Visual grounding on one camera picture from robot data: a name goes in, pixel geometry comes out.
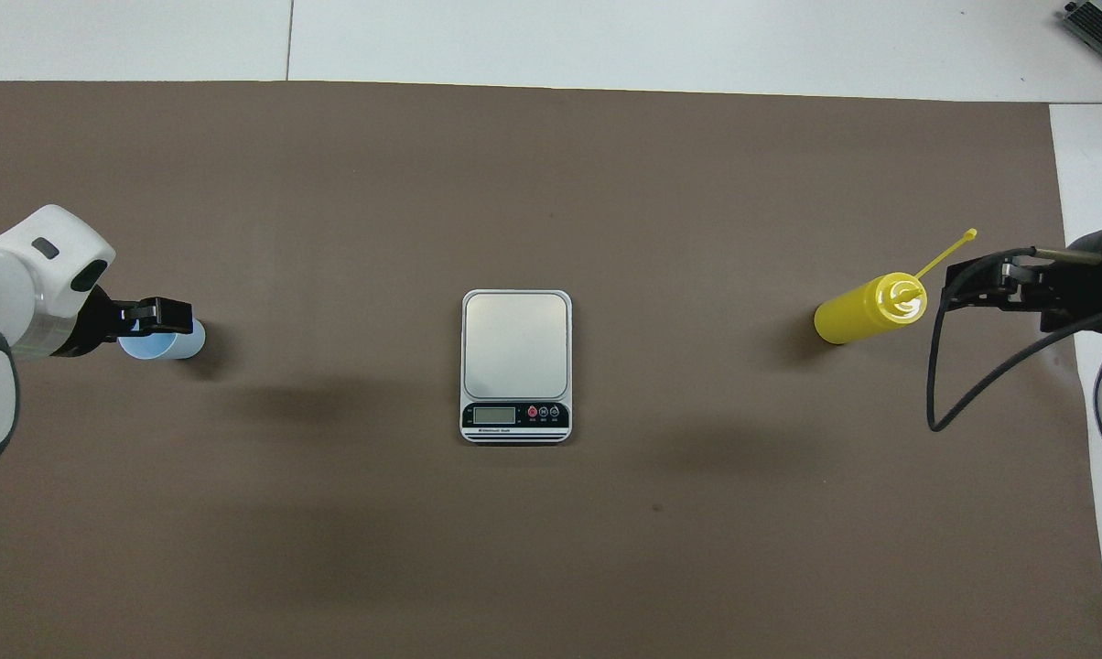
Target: scale weighing platform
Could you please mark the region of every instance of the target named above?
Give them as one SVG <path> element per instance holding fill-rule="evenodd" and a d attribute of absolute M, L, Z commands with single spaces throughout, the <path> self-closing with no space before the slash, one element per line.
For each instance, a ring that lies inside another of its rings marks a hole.
<path fill-rule="evenodd" d="M 462 436 L 548 445 L 571 434 L 571 298 L 476 289 L 462 300 Z"/>

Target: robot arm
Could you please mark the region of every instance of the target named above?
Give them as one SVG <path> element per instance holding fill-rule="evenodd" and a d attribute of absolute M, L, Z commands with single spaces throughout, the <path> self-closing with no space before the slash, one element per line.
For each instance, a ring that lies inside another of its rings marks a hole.
<path fill-rule="evenodd" d="M 0 236 L 0 454 L 19 417 L 15 359 L 79 356 L 116 337 L 192 332 L 192 306 L 109 300 L 96 287 L 116 250 L 74 214 L 42 206 Z"/>
<path fill-rule="evenodd" d="M 1048 260 L 1033 263 L 1029 259 Z M 1040 331 L 1048 337 L 1014 355 L 975 385 L 941 421 L 932 417 L 932 378 L 937 366 L 937 342 L 944 313 L 969 305 L 993 305 L 1003 311 L 1038 312 Z M 1102 230 L 1074 240 L 1067 249 L 1003 251 L 969 262 L 955 263 L 946 273 L 946 289 L 937 312 L 929 355 L 927 417 L 932 430 L 942 430 L 965 404 L 1008 368 L 1031 354 L 1081 330 L 1102 333 Z M 1094 388 L 1096 423 L 1102 434 L 1102 366 Z"/>

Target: white floor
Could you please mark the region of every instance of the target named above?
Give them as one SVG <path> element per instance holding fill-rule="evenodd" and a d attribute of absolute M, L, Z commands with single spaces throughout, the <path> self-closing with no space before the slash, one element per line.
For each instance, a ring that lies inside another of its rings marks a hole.
<path fill-rule="evenodd" d="M 1102 228 L 1102 58 L 1058 25 L 1063 3 L 0 0 L 0 79 L 364 79 L 1039 100 L 1052 104 L 1071 239 Z M 1076 338 L 1090 391 L 1102 337 Z M 1102 443 L 1095 433 L 1087 441 L 1102 549 Z"/>

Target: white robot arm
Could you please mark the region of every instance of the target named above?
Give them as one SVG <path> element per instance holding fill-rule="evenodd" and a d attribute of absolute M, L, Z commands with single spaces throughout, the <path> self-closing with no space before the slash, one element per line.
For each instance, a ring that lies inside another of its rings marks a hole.
<path fill-rule="evenodd" d="M 188 304 L 108 300 L 96 281 L 112 260 L 116 250 L 99 234 L 56 205 L 0 236 L 0 454 L 19 418 L 15 359 L 78 356 L 125 335 L 192 332 Z"/>

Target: yellow bottle cap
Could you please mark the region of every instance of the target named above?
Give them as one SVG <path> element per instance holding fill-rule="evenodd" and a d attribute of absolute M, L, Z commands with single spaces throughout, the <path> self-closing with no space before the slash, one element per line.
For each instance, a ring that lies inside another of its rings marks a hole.
<path fill-rule="evenodd" d="M 882 316 L 895 324 L 908 325 L 925 313 L 925 287 L 911 274 L 889 272 L 877 283 L 877 306 Z"/>

